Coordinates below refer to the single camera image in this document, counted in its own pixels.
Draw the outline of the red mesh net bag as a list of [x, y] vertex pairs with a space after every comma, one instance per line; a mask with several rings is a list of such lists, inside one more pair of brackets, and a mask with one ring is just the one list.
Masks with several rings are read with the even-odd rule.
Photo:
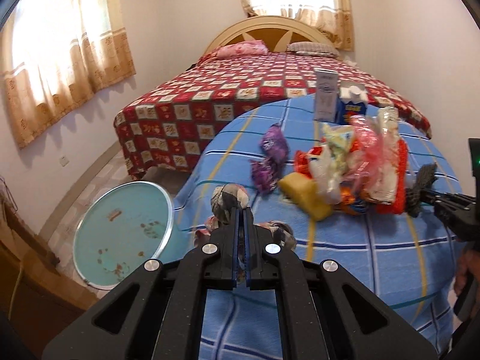
[[375, 211], [380, 215], [401, 215], [405, 209], [405, 175], [408, 165], [408, 146], [403, 139], [399, 140], [399, 165], [397, 167], [397, 190], [391, 205], [376, 205]]

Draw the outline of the pink cellophane bag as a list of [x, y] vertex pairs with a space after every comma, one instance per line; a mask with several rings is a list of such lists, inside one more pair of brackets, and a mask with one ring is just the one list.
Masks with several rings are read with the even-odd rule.
[[354, 162], [346, 175], [355, 193], [373, 187], [380, 178], [384, 163], [383, 136], [377, 121], [364, 115], [349, 119], [353, 127], [358, 150], [353, 153]]

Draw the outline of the yellow sponge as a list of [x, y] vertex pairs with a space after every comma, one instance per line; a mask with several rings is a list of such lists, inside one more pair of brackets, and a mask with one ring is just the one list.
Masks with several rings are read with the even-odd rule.
[[306, 175], [292, 172], [279, 180], [277, 186], [292, 203], [314, 221], [319, 222], [332, 215], [332, 206], [322, 200], [317, 193], [315, 181]]

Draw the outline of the purple snack wrapper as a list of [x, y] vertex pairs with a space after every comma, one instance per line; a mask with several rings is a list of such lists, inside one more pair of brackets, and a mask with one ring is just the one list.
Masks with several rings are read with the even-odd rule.
[[282, 178], [290, 149], [281, 125], [273, 124], [261, 138], [259, 147], [264, 153], [262, 160], [250, 163], [251, 179], [260, 194], [270, 194]]

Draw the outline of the blue plaid blanket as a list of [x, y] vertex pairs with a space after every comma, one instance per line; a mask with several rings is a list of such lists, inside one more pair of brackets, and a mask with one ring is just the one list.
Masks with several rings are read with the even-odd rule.
[[[193, 174], [174, 198], [176, 229], [184, 253], [194, 245], [194, 233], [205, 230], [212, 215], [210, 199], [219, 185], [238, 184], [249, 195], [257, 224], [279, 220], [289, 224], [302, 259], [335, 260], [424, 336], [438, 353], [448, 348], [453, 313], [448, 291], [463, 244], [433, 214], [422, 207], [417, 218], [378, 214], [374, 208], [352, 216], [335, 211], [314, 223], [276, 189], [261, 196], [251, 180], [251, 162], [262, 159], [260, 140], [279, 124], [289, 146], [284, 174], [293, 172], [293, 155], [318, 146], [320, 122], [313, 120], [313, 96], [264, 104], [220, 122]], [[436, 164], [439, 192], [460, 193], [461, 186], [447, 160], [411, 124], [399, 122], [408, 145], [407, 175], [424, 164]], [[253, 292], [240, 286], [232, 292], [210, 291], [202, 326], [199, 359], [282, 359], [278, 312], [273, 291]]]

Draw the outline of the yellow green plastic bag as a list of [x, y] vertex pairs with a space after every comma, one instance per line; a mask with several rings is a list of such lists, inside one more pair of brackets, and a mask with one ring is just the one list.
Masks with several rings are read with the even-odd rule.
[[330, 149], [337, 164], [343, 164], [355, 139], [354, 127], [352, 125], [330, 125], [323, 124], [323, 138]]

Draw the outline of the blue milk carton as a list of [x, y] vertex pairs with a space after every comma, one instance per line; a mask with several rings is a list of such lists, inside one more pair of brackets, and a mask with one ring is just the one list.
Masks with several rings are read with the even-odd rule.
[[341, 80], [338, 87], [335, 123], [348, 125], [351, 116], [365, 115], [367, 105], [367, 90], [363, 84]]

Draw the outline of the red plastic bag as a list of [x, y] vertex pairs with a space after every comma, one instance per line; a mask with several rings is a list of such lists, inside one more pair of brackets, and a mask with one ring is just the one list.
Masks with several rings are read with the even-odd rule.
[[312, 179], [312, 174], [309, 169], [309, 162], [311, 159], [317, 159], [323, 151], [321, 146], [312, 147], [308, 152], [297, 150], [294, 155], [294, 172], [302, 174], [309, 179]]

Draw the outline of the white grey paper box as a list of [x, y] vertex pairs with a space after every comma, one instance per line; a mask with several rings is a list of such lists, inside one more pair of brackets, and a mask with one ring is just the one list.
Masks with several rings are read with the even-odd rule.
[[333, 70], [316, 67], [316, 93], [314, 119], [334, 122], [338, 99], [338, 73]]

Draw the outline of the striped grey pillow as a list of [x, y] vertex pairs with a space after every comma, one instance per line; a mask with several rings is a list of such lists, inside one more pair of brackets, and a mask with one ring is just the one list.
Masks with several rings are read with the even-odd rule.
[[298, 55], [320, 56], [338, 59], [340, 54], [337, 49], [325, 43], [299, 41], [290, 43], [286, 49], [289, 53]]

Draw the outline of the red patterned bed cover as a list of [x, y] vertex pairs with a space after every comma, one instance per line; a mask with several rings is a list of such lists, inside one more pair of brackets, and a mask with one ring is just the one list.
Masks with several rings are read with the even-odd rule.
[[151, 167], [193, 170], [208, 143], [236, 117], [263, 104], [314, 94], [315, 69], [361, 83], [369, 104], [396, 107], [400, 117], [431, 137], [422, 112], [374, 76], [330, 56], [269, 53], [198, 62], [143, 94], [115, 117], [114, 128], [128, 174]]

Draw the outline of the cream wooden headboard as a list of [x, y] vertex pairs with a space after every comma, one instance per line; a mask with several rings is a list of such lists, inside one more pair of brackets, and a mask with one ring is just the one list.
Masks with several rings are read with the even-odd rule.
[[319, 30], [304, 23], [281, 16], [256, 16], [241, 20], [221, 32], [205, 49], [204, 54], [217, 47], [224, 47], [241, 41], [261, 40], [271, 52], [286, 52], [290, 43], [311, 41], [333, 43]]

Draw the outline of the pink pillow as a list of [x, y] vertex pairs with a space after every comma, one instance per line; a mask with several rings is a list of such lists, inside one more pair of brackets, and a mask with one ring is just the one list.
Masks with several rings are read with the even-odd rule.
[[267, 55], [268, 47], [261, 40], [241, 41], [232, 45], [222, 46], [217, 52], [218, 59], [228, 59], [242, 55]]

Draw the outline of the side window beige curtain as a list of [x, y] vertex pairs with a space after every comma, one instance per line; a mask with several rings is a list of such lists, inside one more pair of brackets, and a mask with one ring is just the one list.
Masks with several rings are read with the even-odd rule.
[[135, 73], [120, 0], [19, 0], [1, 30], [1, 83], [21, 149]]

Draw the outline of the white wall socket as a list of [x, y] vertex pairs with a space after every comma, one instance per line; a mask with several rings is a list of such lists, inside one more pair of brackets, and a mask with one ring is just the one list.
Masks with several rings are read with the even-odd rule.
[[63, 156], [59, 159], [59, 163], [62, 167], [66, 167], [69, 164], [69, 159], [66, 156]]

